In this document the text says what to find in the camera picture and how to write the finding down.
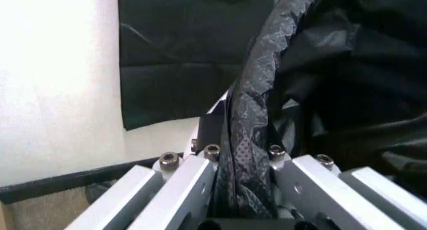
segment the black cloth backdrop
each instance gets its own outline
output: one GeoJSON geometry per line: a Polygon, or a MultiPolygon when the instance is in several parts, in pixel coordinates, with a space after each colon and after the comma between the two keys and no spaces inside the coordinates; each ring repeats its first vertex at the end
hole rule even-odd
{"type": "Polygon", "coordinates": [[[426,197],[426,5],[280,0],[229,90],[210,214],[277,216],[272,143],[370,166],[426,197]]]}
{"type": "Polygon", "coordinates": [[[275,0],[119,0],[127,130],[203,115],[242,71],[275,0]]]}

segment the hex socket screw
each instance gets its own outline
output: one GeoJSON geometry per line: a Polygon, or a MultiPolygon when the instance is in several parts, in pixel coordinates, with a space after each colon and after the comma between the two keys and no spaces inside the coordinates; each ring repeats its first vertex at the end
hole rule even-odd
{"type": "Polygon", "coordinates": [[[175,152],[166,152],[158,159],[160,162],[160,169],[164,171],[173,171],[180,165],[180,158],[175,152]]]}
{"type": "Polygon", "coordinates": [[[281,161],[285,158],[286,151],[279,145],[271,145],[268,148],[268,156],[271,161],[281,161]]]}
{"type": "Polygon", "coordinates": [[[332,170],[332,167],[334,166],[334,160],[330,158],[328,155],[325,154],[318,154],[316,155],[316,160],[324,167],[326,167],[328,170],[332,170]]]}
{"type": "Polygon", "coordinates": [[[203,152],[206,159],[217,162],[220,159],[221,148],[216,144],[210,144],[204,147],[203,152]]]}

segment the white wall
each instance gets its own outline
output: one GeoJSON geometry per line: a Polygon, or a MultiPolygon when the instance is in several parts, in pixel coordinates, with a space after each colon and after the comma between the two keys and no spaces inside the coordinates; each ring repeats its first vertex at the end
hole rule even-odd
{"type": "Polygon", "coordinates": [[[117,0],[0,0],[0,186],[124,162],[117,0]]]}

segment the metal bracket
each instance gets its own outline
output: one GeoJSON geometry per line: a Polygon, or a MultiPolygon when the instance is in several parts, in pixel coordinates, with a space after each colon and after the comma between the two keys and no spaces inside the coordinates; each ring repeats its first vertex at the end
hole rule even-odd
{"type": "Polygon", "coordinates": [[[341,229],[402,229],[309,155],[273,169],[283,196],[308,221],[322,214],[341,229]]]}
{"type": "Polygon", "coordinates": [[[189,155],[128,230],[178,229],[186,217],[201,216],[214,175],[209,160],[189,155]]]}
{"type": "Polygon", "coordinates": [[[162,185],[159,172],[134,166],[66,230],[124,229],[162,185]]]}
{"type": "Polygon", "coordinates": [[[407,229],[427,229],[427,205],[369,167],[339,177],[407,229]]]}

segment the black plastic bag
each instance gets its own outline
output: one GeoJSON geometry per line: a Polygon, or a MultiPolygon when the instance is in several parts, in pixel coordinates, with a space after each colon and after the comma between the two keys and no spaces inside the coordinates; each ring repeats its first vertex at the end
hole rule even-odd
{"type": "Polygon", "coordinates": [[[427,195],[427,0],[309,2],[277,4],[230,89],[212,215],[276,216],[272,143],[427,195]]]}

